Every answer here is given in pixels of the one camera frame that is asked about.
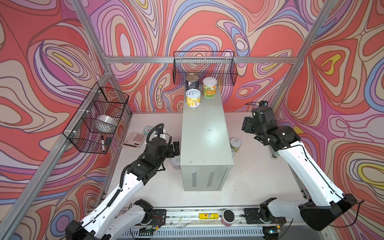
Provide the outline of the aluminium frame post left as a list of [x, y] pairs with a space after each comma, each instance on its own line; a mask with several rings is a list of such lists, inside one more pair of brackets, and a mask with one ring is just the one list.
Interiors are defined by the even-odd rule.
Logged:
[[93, 28], [92, 22], [89, 18], [89, 15], [86, 11], [85, 6], [83, 5], [82, 1], [72, 1], [72, 6], [81, 22], [81, 24], [84, 27], [85, 33], [87, 37], [90, 40], [90, 44], [95, 51], [98, 60], [100, 62], [100, 65], [102, 67], [102, 70], [104, 70], [103, 76], [99, 80], [100, 86], [106, 86], [107, 84], [111, 84], [111, 86], [119, 91], [122, 91], [114, 73], [112, 72], [110, 68], [110, 64], [107, 62], [107, 56], [105, 55], [105, 52], [100, 44], [100, 41], [96, 35], [96, 32]]

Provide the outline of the blue labelled tin can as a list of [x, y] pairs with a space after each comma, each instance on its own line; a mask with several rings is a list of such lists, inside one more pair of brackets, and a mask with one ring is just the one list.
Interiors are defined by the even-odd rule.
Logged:
[[200, 85], [199, 75], [194, 73], [188, 73], [185, 77], [185, 85], [186, 85], [185, 87], [186, 91], [191, 89], [198, 90]]

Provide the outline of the green orange labelled can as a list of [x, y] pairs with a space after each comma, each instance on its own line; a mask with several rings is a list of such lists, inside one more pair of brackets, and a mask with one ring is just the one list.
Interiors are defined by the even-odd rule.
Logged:
[[214, 98], [217, 93], [218, 80], [214, 77], [203, 79], [203, 95], [205, 98]]

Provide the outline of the aluminium frame post right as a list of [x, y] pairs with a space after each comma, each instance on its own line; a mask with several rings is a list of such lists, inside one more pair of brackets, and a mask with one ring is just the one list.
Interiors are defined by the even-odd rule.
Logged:
[[287, 91], [290, 83], [293, 81], [293, 78], [296, 74], [296, 72], [299, 70], [302, 62], [304, 61], [305, 55], [309, 51], [312, 43], [316, 39], [318, 33], [320, 32], [321, 28], [325, 24], [327, 17], [330, 15], [332, 9], [337, 4], [338, 1], [334, 0], [328, 0], [324, 2], [323, 7], [321, 8], [317, 18], [314, 21], [314, 24], [312, 25], [311, 29], [309, 30], [309, 33], [307, 37], [305, 38], [298, 54], [296, 57], [296, 60], [293, 64], [291, 64], [287, 74], [285, 75], [282, 83], [280, 84], [279, 88], [277, 89], [273, 99], [269, 102], [269, 106], [275, 111], [277, 107], [280, 105], [280, 103], [283, 101], [285, 92]]

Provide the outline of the grey metal cabinet box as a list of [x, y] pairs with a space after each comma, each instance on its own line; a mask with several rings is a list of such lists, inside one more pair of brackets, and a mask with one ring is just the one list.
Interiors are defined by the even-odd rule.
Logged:
[[233, 166], [221, 95], [201, 97], [195, 108], [184, 104], [181, 138], [184, 190], [221, 191]]

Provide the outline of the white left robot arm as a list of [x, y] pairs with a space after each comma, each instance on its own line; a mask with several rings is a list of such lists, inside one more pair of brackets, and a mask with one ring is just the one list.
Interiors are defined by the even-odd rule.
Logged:
[[164, 161], [180, 155], [180, 143], [155, 137], [148, 141], [145, 151], [127, 165], [119, 184], [90, 214], [81, 221], [71, 221], [65, 229], [65, 240], [116, 240], [136, 225], [148, 225], [154, 218], [153, 206], [140, 199], [121, 213], [131, 198], [148, 181], [165, 170]]

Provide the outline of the yellow labelled tin can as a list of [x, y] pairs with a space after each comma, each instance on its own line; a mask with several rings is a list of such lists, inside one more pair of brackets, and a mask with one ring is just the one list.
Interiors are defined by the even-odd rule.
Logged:
[[190, 108], [196, 108], [201, 103], [201, 92], [197, 89], [190, 89], [186, 92], [186, 103]]

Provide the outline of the pale tin can by cabinet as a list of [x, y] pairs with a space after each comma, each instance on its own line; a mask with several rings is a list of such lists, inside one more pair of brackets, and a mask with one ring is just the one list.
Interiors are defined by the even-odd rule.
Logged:
[[174, 157], [171, 159], [171, 165], [174, 170], [180, 170], [181, 169], [181, 158]]

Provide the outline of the pink desk calculator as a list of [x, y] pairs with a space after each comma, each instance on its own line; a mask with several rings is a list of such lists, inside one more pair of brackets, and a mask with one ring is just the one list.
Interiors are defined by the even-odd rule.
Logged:
[[147, 136], [145, 134], [132, 132], [125, 138], [122, 145], [126, 147], [138, 149], [141, 147], [146, 137]]

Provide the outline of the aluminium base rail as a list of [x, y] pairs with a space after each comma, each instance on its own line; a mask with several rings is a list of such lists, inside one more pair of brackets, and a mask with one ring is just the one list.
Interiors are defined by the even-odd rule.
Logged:
[[[226, 227], [221, 216], [225, 209], [235, 214], [235, 222]], [[274, 217], [262, 221], [260, 206], [157, 207], [148, 225], [136, 225], [117, 240], [198, 240], [203, 238], [262, 237], [278, 240], [283, 237], [293, 219]], [[217, 220], [200, 220], [200, 213], [218, 213]]]

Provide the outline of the aluminium frame post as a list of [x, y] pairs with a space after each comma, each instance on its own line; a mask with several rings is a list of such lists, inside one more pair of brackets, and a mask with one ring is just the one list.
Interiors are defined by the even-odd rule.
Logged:
[[324, 2], [323, 7], [321, 8], [317, 18], [314, 21], [314, 24], [312, 25], [311, 29], [309, 30], [309, 33], [307, 37], [305, 38], [298, 54], [296, 57], [296, 60], [293, 64], [291, 64], [287, 74], [285, 75], [282, 83], [280, 84], [279, 88], [277, 89], [273, 99], [269, 102], [269, 106], [275, 111], [277, 107], [280, 105], [280, 103], [283, 101], [285, 92], [287, 91], [290, 83], [293, 81], [293, 78], [296, 74], [296, 72], [299, 70], [302, 62], [304, 61], [305, 55], [309, 51], [312, 43], [316, 39], [318, 33], [320, 32], [321, 28], [325, 24], [327, 17], [330, 15], [332, 9], [337, 4], [338, 1], [334, 0], [328, 0]]
[[93, 28], [92, 22], [89, 18], [89, 15], [86, 11], [85, 6], [83, 5], [82, 1], [72, 1], [72, 6], [81, 22], [81, 24], [84, 27], [85, 33], [87, 37], [90, 40], [90, 44], [95, 51], [98, 60], [100, 62], [100, 65], [102, 67], [102, 70], [104, 70], [103, 76], [99, 80], [100, 86], [106, 86], [107, 84], [111, 84], [111, 86], [119, 91], [122, 91], [114, 73], [112, 72], [110, 68], [110, 64], [107, 62], [107, 56], [105, 55], [105, 52], [100, 44], [100, 41], [96, 35], [96, 32]]

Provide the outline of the grey stapler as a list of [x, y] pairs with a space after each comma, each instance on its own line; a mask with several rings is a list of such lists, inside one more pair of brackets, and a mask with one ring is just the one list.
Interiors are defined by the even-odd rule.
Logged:
[[272, 147], [269, 147], [269, 151], [272, 159], [277, 159], [280, 156], [280, 154], [275, 151]]

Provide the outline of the yellow label sticker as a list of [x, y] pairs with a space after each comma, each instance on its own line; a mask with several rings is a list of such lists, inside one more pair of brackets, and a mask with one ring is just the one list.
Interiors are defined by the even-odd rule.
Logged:
[[200, 213], [199, 214], [200, 220], [217, 220], [219, 219], [218, 213]]

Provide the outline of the aluminium frame back bar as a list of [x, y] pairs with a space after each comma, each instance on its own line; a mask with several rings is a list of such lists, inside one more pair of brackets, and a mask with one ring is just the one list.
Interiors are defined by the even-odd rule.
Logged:
[[297, 57], [105, 57], [109, 64], [171, 64], [174, 60], [198, 60], [203, 62], [214, 62], [215, 60], [234, 60], [237, 64], [256, 63], [281, 63], [294, 64]]

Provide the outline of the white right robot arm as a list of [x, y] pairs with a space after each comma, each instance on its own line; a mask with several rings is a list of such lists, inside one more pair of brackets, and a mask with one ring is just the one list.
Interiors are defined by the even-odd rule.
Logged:
[[307, 201], [281, 202], [269, 198], [260, 204], [258, 217], [264, 223], [275, 218], [304, 221], [321, 231], [353, 206], [361, 203], [345, 194], [313, 160], [299, 135], [289, 126], [278, 126], [270, 107], [256, 107], [243, 121], [242, 131], [253, 134], [255, 140], [270, 146], [291, 167], [309, 192]]

